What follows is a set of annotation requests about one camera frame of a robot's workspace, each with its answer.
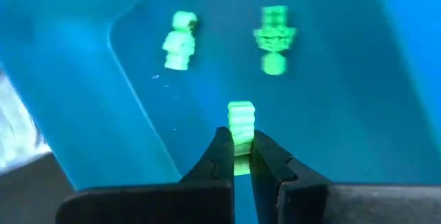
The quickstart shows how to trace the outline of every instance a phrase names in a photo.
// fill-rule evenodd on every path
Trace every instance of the blue plastic bin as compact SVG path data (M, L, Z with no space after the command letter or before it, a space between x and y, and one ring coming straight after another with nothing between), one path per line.
M0 0L0 57L76 189L177 181L230 101L335 181L441 183L437 0ZM298 28L260 70L261 7ZM199 17L190 69L163 67L176 11ZM239 223L256 222L248 176Z

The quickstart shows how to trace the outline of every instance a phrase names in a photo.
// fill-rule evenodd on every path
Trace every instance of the dark background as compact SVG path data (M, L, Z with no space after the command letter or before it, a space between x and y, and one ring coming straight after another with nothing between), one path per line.
M58 205L73 193L49 154L0 176L0 223L53 224Z

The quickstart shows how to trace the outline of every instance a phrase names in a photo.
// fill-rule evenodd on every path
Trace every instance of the robot figurine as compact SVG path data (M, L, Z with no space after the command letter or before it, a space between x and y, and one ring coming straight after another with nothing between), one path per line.
M289 49L297 29L287 27L287 7L263 8L262 27L254 30L258 47L269 53L262 58L262 70L269 75L281 75L287 69L286 58L280 53Z
M165 39L163 49L167 51L165 68L187 70L189 57L194 54L194 37L192 31L197 22L194 13L178 11L173 16L174 31Z

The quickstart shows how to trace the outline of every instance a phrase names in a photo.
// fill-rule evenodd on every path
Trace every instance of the green 3d printed figure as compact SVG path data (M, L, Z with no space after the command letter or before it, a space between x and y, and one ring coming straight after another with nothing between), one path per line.
M269 52L262 58L265 73L280 75L286 71L286 58L280 52L289 49L296 33L296 28L287 27L286 6L263 8L262 27L254 30L254 36L258 47Z
M256 109L250 101L228 103L228 127L234 142L234 175L249 174L249 153L254 140Z
M194 13L178 11L173 16L174 31L165 38L163 49L167 51L164 67L173 70L188 69L190 56L194 54L194 37L192 31L197 22Z

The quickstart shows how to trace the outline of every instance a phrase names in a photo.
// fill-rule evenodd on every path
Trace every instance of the small green figure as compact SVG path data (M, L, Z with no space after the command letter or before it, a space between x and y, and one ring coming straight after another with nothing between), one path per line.
M256 109L250 101L228 103L228 128L234 143L234 176L249 174Z
M286 58L280 54L289 49L296 28L287 27L287 7L272 6L263 8L262 27L254 30L258 47L269 53L262 58L262 70L270 75L281 75L286 69Z
M173 70L188 69L189 58L194 54L192 31L197 22L194 13L178 11L173 16L174 31L165 38L163 49L167 51L164 67Z

